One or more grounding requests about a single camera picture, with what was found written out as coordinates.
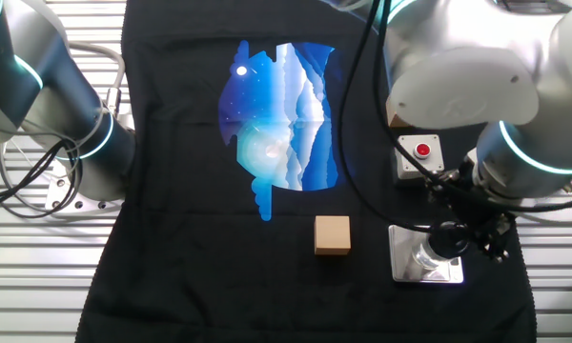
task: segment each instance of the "small brown box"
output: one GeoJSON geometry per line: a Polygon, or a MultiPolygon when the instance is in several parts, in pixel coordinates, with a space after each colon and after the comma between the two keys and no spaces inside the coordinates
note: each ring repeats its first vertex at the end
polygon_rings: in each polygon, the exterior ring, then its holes
{"type": "Polygon", "coordinates": [[[352,249],[348,216],[319,215],[314,231],[316,255],[346,255],[352,249]]]}
{"type": "Polygon", "coordinates": [[[385,103],[385,109],[388,113],[388,126],[390,128],[410,128],[411,125],[407,124],[404,120],[400,119],[397,111],[394,109],[390,98],[385,103]]]}

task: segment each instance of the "black cloth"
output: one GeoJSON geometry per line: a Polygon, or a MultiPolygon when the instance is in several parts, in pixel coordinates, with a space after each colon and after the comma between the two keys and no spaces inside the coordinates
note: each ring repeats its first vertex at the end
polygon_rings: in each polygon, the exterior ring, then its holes
{"type": "MultiPolygon", "coordinates": [[[[516,236],[503,265],[464,256],[462,285],[392,279],[387,225],[339,178],[273,187],[259,215],[254,177],[225,144],[218,102],[242,40],[250,55],[284,43],[338,50],[327,62],[335,118],[363,23],[317,0],[130,0],[123,52],[137,135],[132,186],[83,311],[76,342],[533,342],[534,303],[516,236]],[[316,215],[349,215],[352,251],[314,255],[316,215]]],[[[442,216],[424,191],[392,185],[392,149],[374,115],[367,49],[344,122],[346,160],[386,213],[442,216]]],[[[455,168],[480,128],[440,133],[455,168]]],[[[333,144],[333,154],[337,156],[333,144]]]]}

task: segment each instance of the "black cable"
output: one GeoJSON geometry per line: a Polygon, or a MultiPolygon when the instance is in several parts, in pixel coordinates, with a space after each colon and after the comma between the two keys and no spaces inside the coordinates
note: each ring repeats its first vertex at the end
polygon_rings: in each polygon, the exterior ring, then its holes
{"type": "Polygon", "coordinates": [[[0,198],[3,197],[11,197],[14,193],[20,191],[21,189],[27,187],[31,181],[36,179],[42,172],[49,168],[52,159],[57,155],[59,150],[64,146],[63,142],[59,142],[54,145],[51,149],[47,151],[47,153],[42,156],[42,158],[34,165],[30,172],[26,174],[26,176],[21,180],[21,183],[14,187],[12,190],[6,190],[4,192],[0,192],[0,198]]]}
{"type": "MultiPolygon", "coordinates": [[[[352,174],[350,173],[350,170],[347,166],[347,163],[345,161],[345,151],[343,149],[343,117],[345,114],[345,105],[347,104],[347,98],[348,98],[348,93],[350,91],[350,89],[352,88],[352,83],[354,82],[354,76],[356,75],[356,70],[358,68],[358,64],[360,62],[360,59],[362,57],[362,53],[364,51],[364,46],[366,45],[366,42],[369,38],[369,35],[371,33],[371,29],[373,28],[373,22],[375,21],[375,18],[378,14],[378,9],[379,9],[379,1],[374,1],[373,6],[371,7],[371,12],[369,13],[369,18],[367,20],[366,26],[364,27],[364,31],[362,33],[362,36],[360,37],[360,41],[358,43],[358,47],[356,50],[356,54],[354,57],[354,62],[352,63],[352,68],[350,69],[350,72],[347,76],[347,81],[345,83],[345,90],[343,92],[343,96],[341,97],[341,103],[339,105],[339,112],[338,112],[338,117],[337,117],[337,130],[338,130],[338,134],[337,134],[337,149],[338,149],[338,154],[339,154],[339,160],[341,162],[341,167],[343,169],[343,175],[345,176],[345,179],[347,180],[348,184],[350,185],[350,187],[352,188],[352,190],[354,190],[354,193],[356,194],[356,196],[358,197],[358,199],[360,200],[360,202],[362,202],[364,204],[364,206],[366,208],[368,208],[372,213],[374,213],[376,216],[390,222],[393,223],[395,225],[398,225],[400,227],[403,227],[405,229],[411,230],[411,231],[415,231],[415,232],[430,232],[430,229],[427,228],[420,228],[417,227],[415,225],[394,219],[394,218],[390,218],[388,215],[380,212],[378,209],[375,208],[375,206],[373,206],[362,194],[361,190],[358,188],[358,186],[356,185],[356,182],[354,182],[354,177],[352,177],[352,174]]],[[[388,21],[388,15],[389,15],[389,11],[384,11],[382,16],[382,22],[386,22],[388,21]]]]}
{"type": "Polygon", "coordinates": [[[60,141],[50,148],[47,153],[32,167],[32,169],[26,174],[26,176],[21,180],[21,182],[13,187],[12,189],[0,192],[0,204],[7,199],[13,197],[17,192],[26,188],[33,180],[38,178],[43,172],[45,172],[51,165],[52,160],[57,156],[57,153],[64,147],[67,147],[67,143],[60,141]]]}
{"type": "Polygon", "coordinates": [[[506,10],[508,10],[508,11],[512,11],[512,10],[511,10],[511,6],[510,6],[510,5],[508,5],[508,1],[506,1],[506,0],[502,0],[502,3],[504,4],[504,7],[506,8],[506,10]]]}
{"type": "MultiPolygon", "coordinates": [[[[384,3],[384,12],[389,11],[389,8],[386,9],[389,1],[384,3]]],[[[443,180],[440,180],[439,177],[430,171],[428,171],[425,167],[423,167],[418,160],[411,155],[402,145],[399,143],[396,135],[392,132],[392,129],[387,125],[385,122],[385,116],[383,115],[383,104],[380,101],[380,77],[382,76],[382,69],[381,64],[383,62],[383,45],[385,42],[385,36],[387,31],[387,21],[380,23],[379,28],[379,39],[378,39],[378,47],[376,49],[375,54],[375,63],[374,63],[374,70],[373,70],[373,85],[374,85],[374,93],[376,95],[376,113],[380,124],[385,131],[386,135],[390,139],[392,145],[400,152],[406,159],[409,161],[414,167],[416,167],[419,172],[428,178],[432,183],[435,185],[440,185],[444,188],[444,190],[449,193],[450,195],[454,195],[465,199],[467,201],[473,202],[479,206],[483,206],[485,208],[491,209],[497,212],[553,212],[559,210],[565,210],[572,208],[572,201],[556,204],[556,205],[549,205],[549,206],[537,206],[537,207],[522,207],[522,206],[514,206],[514,205],[507,205],[497,202],[492,202],[487,200],[486,198],[481,198],[479,196],[475,196],[473,193],[462,190],[450,183],[447,183],[443,180]]]]}
{"type": "MultiPolygon", "coordinates": [[[[82,166],[82,163],[79,163],[79,161],[78,161],[78,154],[73,153],[74,151],[76,151],[76,149],[72,149],[72,147],[75,147],[75,144],[73,144],[72,142],[67,141],[67,140],[64,140],[64,144],[65,144],[64,149],[66,150],[66,153],[68,154],[70,164],[71,164],[71,168],[73,168],[70,188],[68,189],[68,192],[64,196],[64,199],[57,206],[55,206],[53,209],[51,209],[49,211],[40,211],[39,209],[32,208],[34,211],[42,212],[41,214],[29,215],[29,214],[19,213],[19,212],[16,212],[15,210],[13,210],[11,207],[4,204],[4,202],[2,202],[2,203],[0,203],[0,206],[5,211],[7,211],[10,214],[13,214],[19,218],[40,219],[40,218],[44,218],[44,217],[53,215],[57,212],[60,212],[72,203],[72,201],[76,198],[76,196],[78,194],[78,189],[79,189],[80,183],[82,181],[82,168],[83,168],[83,166],[82,166]]],[[[0,166],[0,171],[1,171],[0,174],[2,175],[5,186],[8,189],[12,189],[12,185],[10,184],[9,180],[2,173],[3,169],[4,169],[4,166],[0,166]]],[[[17,193],[15,193],[13,196],[19,198],[19,195],[17,193]]]]}

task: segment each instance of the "table surface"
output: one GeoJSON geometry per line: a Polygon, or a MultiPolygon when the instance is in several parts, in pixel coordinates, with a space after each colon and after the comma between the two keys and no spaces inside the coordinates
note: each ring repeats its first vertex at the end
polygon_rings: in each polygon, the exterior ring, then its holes
{"type": "MultiPolygon", "coordinates": [[[[125,0],[49,0],[71,40],[120,51],[125,0]]],[[[116,65],[108,58],[74,51],[74,59],[100,95],[105,96],[116,65]]],[[[130,112],[127,80],[122,113],[130,112]]],[[[131,116],[123,121],[131,123],[131,116]]],[[[18,137],[32,162],[42,151],[18,137]]],[[[7,151],[13,178],[28,162],[14,146],[7,151]]],[[[49,182],[40,178],[23,191],[44,204],[49,182]]],[[[559,194],[547,201],[565,201],[559,194]]],[[[0,209],[0,343],[72,343],[78,318],[103,246],[117,213],[80,222],[25,221],[0,209]]],[[[559,213],[572,220],[572,210],[559,213]]],[[[541,343],[572,343],[572,225],[539,225],[520,220],[523,254],[536,301],[541,343]]]]}

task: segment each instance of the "cardboard box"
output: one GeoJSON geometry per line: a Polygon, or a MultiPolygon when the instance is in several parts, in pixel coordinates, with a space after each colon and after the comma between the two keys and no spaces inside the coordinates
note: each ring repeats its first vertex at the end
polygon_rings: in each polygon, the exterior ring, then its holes
{"type": "Polygon", "coordinates": [[[346,255],[352,249],[348,216],[319,215],[314,231],[316,255],[346,255]]]}

